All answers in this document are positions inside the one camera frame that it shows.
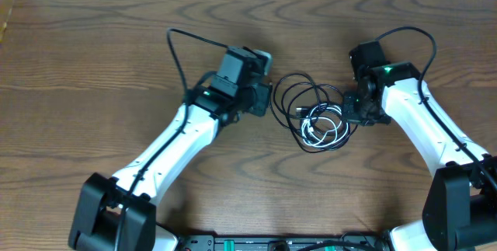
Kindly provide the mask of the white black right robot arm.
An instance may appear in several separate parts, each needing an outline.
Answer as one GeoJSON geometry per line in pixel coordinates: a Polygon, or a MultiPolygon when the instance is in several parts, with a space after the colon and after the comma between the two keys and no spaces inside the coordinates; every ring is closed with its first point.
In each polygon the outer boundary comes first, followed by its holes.
{"type": "Polygon", "coordinates": [[[470,250],[495,242],[496,158],[451,120],[413,64],[392,64],[376,40],[349,57],[358,86],[345,95],[344,118],[362,126],[395,121],[433,178],[421,219],[390,230],[390,249],[470,250]]]}

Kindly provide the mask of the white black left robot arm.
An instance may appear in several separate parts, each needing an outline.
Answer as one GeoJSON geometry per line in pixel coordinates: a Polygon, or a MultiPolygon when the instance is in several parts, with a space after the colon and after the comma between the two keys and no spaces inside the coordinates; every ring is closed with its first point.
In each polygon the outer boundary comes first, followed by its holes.
{"type": "Polygon", "coordinates": [[[162,198],[219,132],[243,113],[265,115],[271,54],[229,47],[218,71],[188,91],[170,125],[111,177],[93,173],[82,185],[68,236],[74,250],[174,250],[179,239],[156,221],[162,198]]]}

